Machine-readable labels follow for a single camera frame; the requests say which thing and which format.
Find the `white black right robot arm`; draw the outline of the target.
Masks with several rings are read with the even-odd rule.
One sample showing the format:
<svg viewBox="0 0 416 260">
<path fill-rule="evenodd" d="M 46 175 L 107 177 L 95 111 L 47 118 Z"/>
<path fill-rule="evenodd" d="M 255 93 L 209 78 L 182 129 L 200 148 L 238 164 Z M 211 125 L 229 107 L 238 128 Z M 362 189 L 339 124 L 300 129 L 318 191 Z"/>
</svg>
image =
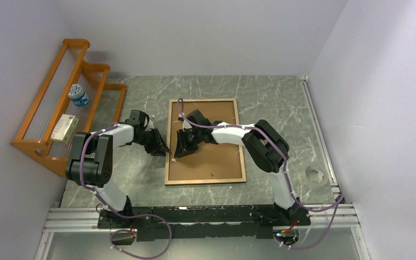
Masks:
<svg viewBox="0 0 416 260">
<path fill-rule="evenodd" d="M 289 179 L 289 145 L 271 124 L 265 120 L 249 125 L 211 122 L 197 109 L 187 116 L 180 113 L 178 120 L 183 126 L 177 131 L 175 158 L 195 153 L 202 142 L 243 146 L 256 166 L 268 174 L 277 220 L 284 225 L 293 221 L 304 223 L 308 211 L 302 207 Z"/>
</svg>

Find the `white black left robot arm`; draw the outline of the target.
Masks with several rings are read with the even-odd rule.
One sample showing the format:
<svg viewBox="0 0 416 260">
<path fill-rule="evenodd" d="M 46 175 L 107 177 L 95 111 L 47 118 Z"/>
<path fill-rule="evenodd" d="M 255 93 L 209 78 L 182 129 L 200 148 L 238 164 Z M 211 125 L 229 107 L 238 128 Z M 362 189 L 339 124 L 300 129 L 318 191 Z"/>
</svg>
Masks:
<svg viewBox="0 0 416 260">
<path fill-rule="evenodd" d="M 112 181 L 113 151 L 132 144 L 143 146 L 151 156 L 164 157 L 170 152 L 150 116 L 132 110 L 124 122 L 114 122 L 97 132 L 76 133 L 66 166 L 67 179 L 95 195 L 121 228 L 132 223 L 134 214 L 130 199 Z"/>
</svg>

